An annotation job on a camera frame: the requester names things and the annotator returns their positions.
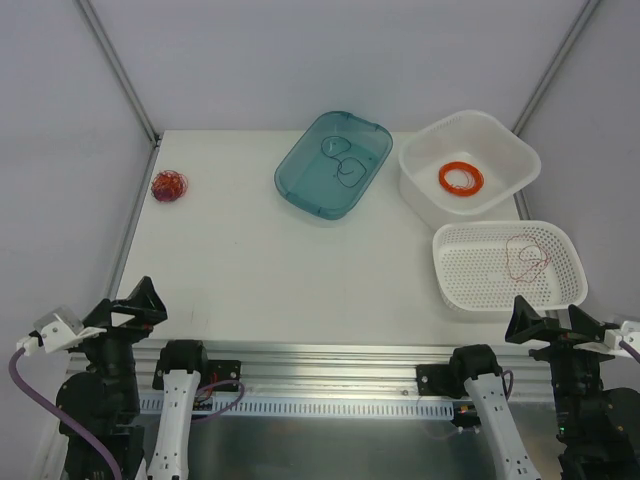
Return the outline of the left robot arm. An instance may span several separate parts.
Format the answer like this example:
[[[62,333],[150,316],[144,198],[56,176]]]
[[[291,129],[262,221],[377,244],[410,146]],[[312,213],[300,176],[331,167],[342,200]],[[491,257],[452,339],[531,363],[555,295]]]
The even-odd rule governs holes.
[[[172,340],[160,351],[153,389],[163,395],[151,454],[145,452],[133,347],[168,318],[149,277],[124,299],[101,301],[84,319],[90,334],[68,346],[85,356],[85,371],[60,387],[55,404],[67,415],[63,471],[70,479],[185,479],[197,389],[210,377],[202,342]]]

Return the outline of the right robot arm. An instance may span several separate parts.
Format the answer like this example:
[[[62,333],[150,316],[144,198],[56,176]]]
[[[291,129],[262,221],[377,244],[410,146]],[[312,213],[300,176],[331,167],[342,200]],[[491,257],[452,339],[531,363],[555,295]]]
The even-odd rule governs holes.
[[[557,439],[564,450],[558,460],[564,479],[636,479],[639,476],[639,393],[607,389],[601,365],[616,356],[639,358],[639,324],[602,323],[575,305],[570,325],[539,315],[522,296],[514,300],[505,334],[508,343],[531,340],[544,347],[530,350],[551,372]],[[454,350],[450,386],[468,395],[487,436],[499,479],[537,479],[534,466],[510,411],[503,370],[487,345]]]

